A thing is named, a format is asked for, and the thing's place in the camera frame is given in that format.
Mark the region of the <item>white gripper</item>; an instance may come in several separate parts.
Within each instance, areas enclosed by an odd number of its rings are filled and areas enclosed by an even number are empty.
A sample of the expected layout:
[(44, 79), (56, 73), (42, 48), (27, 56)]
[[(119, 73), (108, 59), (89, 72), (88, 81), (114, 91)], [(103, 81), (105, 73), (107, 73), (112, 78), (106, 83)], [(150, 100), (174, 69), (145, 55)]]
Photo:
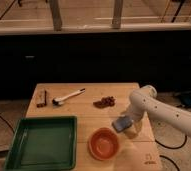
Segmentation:
[(125, 115), (132, 121), (135, 122), (131, 127), (127, 128), (124, 133), (128, 136), (137, 136), (142, 129), (142, 122), (140, 121), (144, 117), (145, 111), (139, 107), (130, 104)]

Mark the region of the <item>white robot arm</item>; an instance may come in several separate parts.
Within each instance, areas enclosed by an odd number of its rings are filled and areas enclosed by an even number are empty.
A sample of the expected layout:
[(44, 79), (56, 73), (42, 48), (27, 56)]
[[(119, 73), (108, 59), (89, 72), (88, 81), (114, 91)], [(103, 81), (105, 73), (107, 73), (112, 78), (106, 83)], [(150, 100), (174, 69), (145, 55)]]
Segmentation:
[(191, 112), (160, 102), (156, 97), (157, 91), (151, 85), (133, 90), (129, 95), (130, 104), (125, 115), (135, 123), (147, 112), (191, 137)]

